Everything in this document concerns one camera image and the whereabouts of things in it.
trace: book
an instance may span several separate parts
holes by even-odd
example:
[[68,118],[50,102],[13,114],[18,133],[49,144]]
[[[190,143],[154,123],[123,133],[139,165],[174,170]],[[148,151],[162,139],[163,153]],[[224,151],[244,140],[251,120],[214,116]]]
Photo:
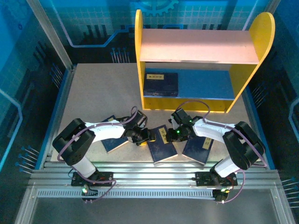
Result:
[[[115,120],[116,117],[114,115],[110,116],[109,118],[103,120],[102,122],[108,122],[111,120]],[[104,139],[102,140],[103,146],[106,149],[107,153],[110,153],[111,151],[115,150],[119,146],[122,146],[123,144],[128,142],[128,138],[118,138],[118,139]]]
[[190,138],[185,145],[182,155],[205,165],[209,157],[213,141],[214,140],[211,138],[199,136]]
[[145,96],[177,97],[178,74],[146,72],[143,84]]
[[152,130],[155,133],[156,141],[148,142],[148,146],[154,163],[178,155],[173,143],[166,140],[166,125],[156,127]]

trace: blue shelf back panel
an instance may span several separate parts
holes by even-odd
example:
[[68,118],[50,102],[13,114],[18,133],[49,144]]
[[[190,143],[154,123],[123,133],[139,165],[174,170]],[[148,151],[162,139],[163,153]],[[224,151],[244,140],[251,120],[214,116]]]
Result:
[[175,98],[235,99],[228,71],[152,68],[148,68],[145,71],[178,73],[178,96]]

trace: wooden shelf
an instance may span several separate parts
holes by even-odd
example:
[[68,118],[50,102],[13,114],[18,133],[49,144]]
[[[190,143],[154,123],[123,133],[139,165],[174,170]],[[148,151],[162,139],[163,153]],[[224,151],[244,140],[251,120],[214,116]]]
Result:
[[140,61],[258,64],[249,31],[143,29]]
[[145,71],[178,73],[177,97],[144,96],[145,98],[235,99],[228,71],[151,68],[146,68]]

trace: gear logo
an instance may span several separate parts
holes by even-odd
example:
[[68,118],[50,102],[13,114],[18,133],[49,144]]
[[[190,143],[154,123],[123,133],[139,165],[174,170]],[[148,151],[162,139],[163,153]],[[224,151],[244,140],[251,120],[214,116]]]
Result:
[[138,0],[135,7],[146,15],[162,16],[163,13],[168,13],[170,9],[174,9],[174,4],[177,3],[178,0]]

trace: yellow side panel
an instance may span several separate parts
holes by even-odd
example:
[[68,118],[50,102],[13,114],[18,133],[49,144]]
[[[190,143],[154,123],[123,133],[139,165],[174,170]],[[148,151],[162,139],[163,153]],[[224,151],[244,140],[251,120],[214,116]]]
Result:
[[[151,110],[176,110],[176,108],[183,102],[190,99],[177,99],[177,98],[144,98],[144,109]],[[222,112],[224,113],[227,108],[225,107],[224,102],[226,100],[206,100],[202,99],[201,101],[208,104],[212,112]],[[183,109],[187,111],[200,111],[207,112],[207,107],[204,104],[198,102],[190,102],[183,105]]]
[[230,111],[236,100],[242,94],[243,90],[261,66],[264,59],[268,55],[274,40],[275,21],[271,13],[261,13],[253,21],[249,33],[251,35],[256,55],[258,57],[258,65],[251,64],[233,64],[229,70],[230,79],[232,82],[235,100],[231,105],[225,102],[225,106]]
[[143,80],[144,80],[144,73],[145,73],[145,62],[140,62],[142,29],[143,29],[142,12],[140,9],[138,9],[136,11],[136,17],[135,17],[135,51],[136,51],[136,62],[137,62],[137,70],[138,70],[138,78],[139,78],[141,104],[142,104],[142,108],[144,109]]

